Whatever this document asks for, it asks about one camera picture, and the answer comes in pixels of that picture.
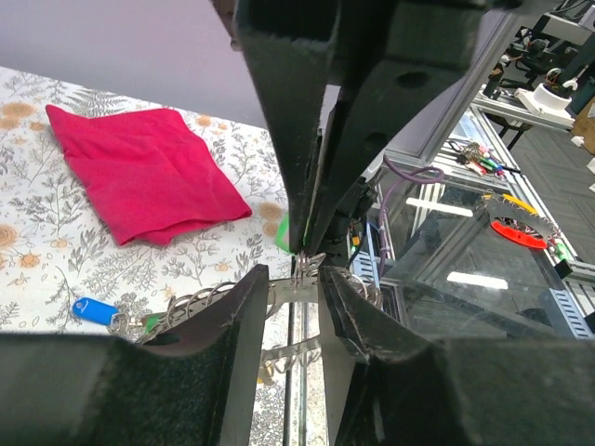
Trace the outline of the green key tag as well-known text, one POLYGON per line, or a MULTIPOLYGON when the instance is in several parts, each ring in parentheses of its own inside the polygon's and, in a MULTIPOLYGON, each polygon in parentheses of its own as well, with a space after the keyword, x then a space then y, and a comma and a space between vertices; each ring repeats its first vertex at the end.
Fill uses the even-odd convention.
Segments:
POLYGON ((290 219, 289 213, 285 213, 284 217, 281 220, 281 223, 276 231, 274 241, 275 245, 280 248, 282 251, 288 253, 291 256, 294 256, 297 252, 290 250, 289 245, 289 235, 290 235, 290 219))

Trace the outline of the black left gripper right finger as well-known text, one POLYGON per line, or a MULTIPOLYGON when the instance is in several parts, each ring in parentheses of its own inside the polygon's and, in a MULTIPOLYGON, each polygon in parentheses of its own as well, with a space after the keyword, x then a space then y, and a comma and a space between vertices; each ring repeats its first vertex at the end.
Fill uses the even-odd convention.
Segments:
POLYGON ((318 273, 333 445, 590 445, 594 345, 558 338, 428 340, 318 273))

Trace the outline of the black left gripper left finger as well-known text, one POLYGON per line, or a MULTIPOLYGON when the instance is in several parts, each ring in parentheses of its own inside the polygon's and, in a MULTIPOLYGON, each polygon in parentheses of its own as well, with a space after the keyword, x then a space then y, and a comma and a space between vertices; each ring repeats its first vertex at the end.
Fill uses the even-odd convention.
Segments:
POLYGON ((246 445, 269 270, 144 344, 117 336, 1 336, 5 445, 246 445))

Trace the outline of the large keyring with many rings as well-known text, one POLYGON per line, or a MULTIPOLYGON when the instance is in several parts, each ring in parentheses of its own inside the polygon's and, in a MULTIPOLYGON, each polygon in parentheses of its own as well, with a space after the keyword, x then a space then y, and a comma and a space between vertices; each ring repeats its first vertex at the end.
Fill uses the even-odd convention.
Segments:
MULTIPOLYGON (((303 302, 309 305, 318 302, 317 269, 322 261, 323 257, 318 255, 308 262, 300 285, 295 285, 292 279, 270 282, 266 319, 273 317, 285 304, 303 302)), ((363 255, 357 255, 352 264, 343 269, 341 274, 366 301, 377 308, 383 306, 376 265, 369 259, 363 255)), ((155 341, 159 335, 220 300, 234 285, 234 282, 223 282, 214 287, 203 288, 192 295, 172 296, 166 311, 149 314, 141 319, 144 333, 138 342, 145 344, 155 341)), ((320 356, 320 338, 317 335, 300 341, 290 341, 285 346, 278 345, 264 349, 261 352, 258 382, 270 385, 275 375, 286 373, 296 362, 302 366, 308 366, 317 361, 320 356)))

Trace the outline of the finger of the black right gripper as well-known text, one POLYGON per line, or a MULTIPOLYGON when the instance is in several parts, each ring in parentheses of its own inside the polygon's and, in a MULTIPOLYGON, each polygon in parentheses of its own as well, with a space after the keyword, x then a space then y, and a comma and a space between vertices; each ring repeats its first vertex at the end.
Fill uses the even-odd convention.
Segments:
POLYGON ((215 1, 242 53, 289 204, 289 249, 305 251, 320 154, 318 130, 337 42, 338 1, 215 1))
POLYGON ((304 249, 318 251, 339 201, 382 149, 468 71, 483 15, 510 1, 384 1, 329 118, 304 249))

